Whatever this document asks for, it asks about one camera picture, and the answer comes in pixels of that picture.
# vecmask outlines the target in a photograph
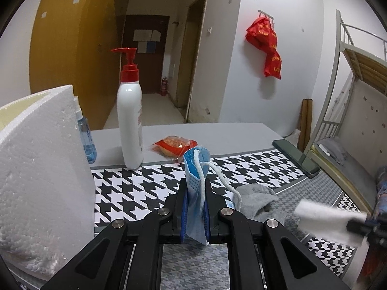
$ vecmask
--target face mask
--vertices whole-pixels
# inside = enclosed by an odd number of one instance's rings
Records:
[[[206,199],[206,176],[208,167],[211,167],[218,175],[223,186],[234,193],[235,209],[241,208],[241,195],[234,189],[230,182],[223,176],[221,169],[210,162],[210,152],[203,147],[195,147],[184,154],[185,178],[188,188],[188,214],[186,234],[200,242],[208,245],[204,231],[203,209]]]

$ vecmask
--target metal bolt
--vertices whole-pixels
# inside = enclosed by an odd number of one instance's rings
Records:
[[[125,222],[123,219],[116,219],[113,221],[112,226],[113,226],[113,228],[119,229],[119,228],[123,227],[124,223]]]
[[[225,216],[230,216],[233,214],[233,210],[231,208],[222,208],[222,210],[220,211],[222,213],[222,215],[225,215]]]
[[[269,219],[267,222],[268,226],[270,228],[277,228],[278,227],[278,221],[275,219]]]
[[[167,208],[167,207],[162,207],[162,208],[159,208],[157,213],[160,215],[160,216],[165,216],[165,215],[168,215],[170,212],[170,210]]]

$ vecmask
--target red bottle cap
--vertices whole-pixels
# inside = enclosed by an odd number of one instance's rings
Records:
[[[117,48],[112,50],[112,52],[126,53],[126,60],[128,63],[123,66],[121,71],[122,83],[139,81],[139,69],[137,69],[137,64],[133,63],[136,51],[136,48]]]

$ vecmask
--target fire extinguisher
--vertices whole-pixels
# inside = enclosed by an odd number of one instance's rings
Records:
[[[168,90],[168,78],[164,77],[163,80],[161,81],[160,94],[162,96],[167,96],[167,90]]]

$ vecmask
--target red plastic bag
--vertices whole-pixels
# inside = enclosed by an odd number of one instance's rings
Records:
[[[264,74],[266,77],[274,76],[275,78],[281,79],[281,65],[282,60],[278,52],[270,53],[266,56]]]
[[[259,44],[259,47],[251,42],[252,38],[255,38],[261,43]],[[275,34],[268,17],[261,16],[256,19],[254,23],[249,28],[247,28],[246,39],[259,50],[262,50],[266,53],[276,52],[277,35]]]
[[[197,142],[178,136],[168,136],[152,145],[153,150],[180,162],[184,153],[197,146]]]

